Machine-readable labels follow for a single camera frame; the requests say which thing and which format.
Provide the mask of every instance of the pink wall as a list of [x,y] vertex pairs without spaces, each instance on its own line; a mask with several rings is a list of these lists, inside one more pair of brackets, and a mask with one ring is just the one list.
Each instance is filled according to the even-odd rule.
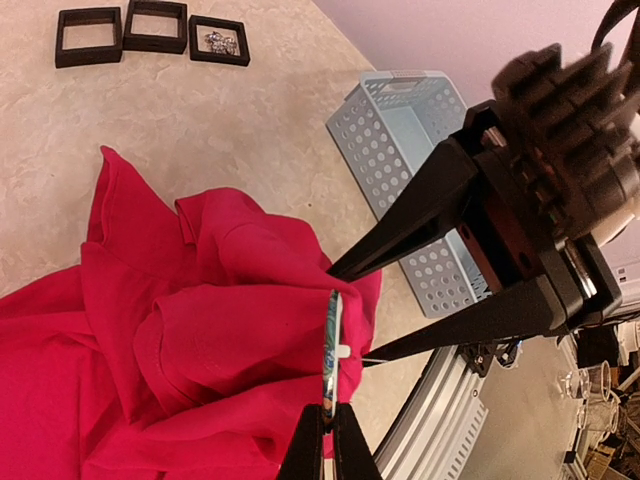
[[[612,0],[315,0],[378,70],[443,70],[471,105],[511,58],[551,43],[589,50]],[[620,55],[628,18],[610,35]]]

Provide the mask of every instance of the countertop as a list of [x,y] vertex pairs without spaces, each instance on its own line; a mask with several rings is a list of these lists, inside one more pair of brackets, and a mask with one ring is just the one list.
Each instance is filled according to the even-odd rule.
[[[58,11],[94,6],[120,6],[124,19],[121,0],[3,3],[0,296],[79,261],[103,144],[168,204],[237,187],[308,221],[333,259],[374,224],[324,126],[371,65],[311,0],[188,2],[189,14],[245,23],[248,68],[124,52],[56,70]],[[425,323],[397,266],[384,271],[377,321],[376,344]],[[372,448],[425,361],[366,371],[354,404]]]

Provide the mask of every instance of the red fabric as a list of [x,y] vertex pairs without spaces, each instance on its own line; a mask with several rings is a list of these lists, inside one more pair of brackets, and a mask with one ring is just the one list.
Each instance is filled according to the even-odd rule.
[[273,479],[321,401],[330,291],[348,401],[380,276],[330,277],[307,224],[237,190],[176,214],[103,155],[81,265],[0,300],[0,477]]

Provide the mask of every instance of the gray plastic basket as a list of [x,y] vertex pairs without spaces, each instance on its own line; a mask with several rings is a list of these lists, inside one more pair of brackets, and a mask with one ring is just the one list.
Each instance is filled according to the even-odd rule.
[[[460,94],[442,72],[365,73],[327,128],[380,219],[434,146],[460,129],[465,112]],[[400,265],[429,318],[490,294],[455,231]]]

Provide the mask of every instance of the black square frame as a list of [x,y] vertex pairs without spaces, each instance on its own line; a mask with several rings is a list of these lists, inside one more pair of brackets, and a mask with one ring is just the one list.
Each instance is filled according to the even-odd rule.
[[[240,55],[213,53],[198,49],[198,25],[233,30],[236,32]],[[191,18],[189,18],[189,57],[196,62],[226,63],[246,67],[249,65],[251,57],[249,56],[249,44],[247,42],[244,24],[231,20],[191,15]]]
[[[132,33],[134,15],[175,18],[178,36]],[[124,26],[124,49],[139,52],[174,53],[180,55],[187,48],[187,6],[184,3],[154,0],[131,0]]]
[[[55,52],[56,68],[119,62],[122,59],[122,20],[120,15],[120,7],[62,10],[58,14]],[[63,48],[65,27],[105,23],[113,24],[113,45]]]

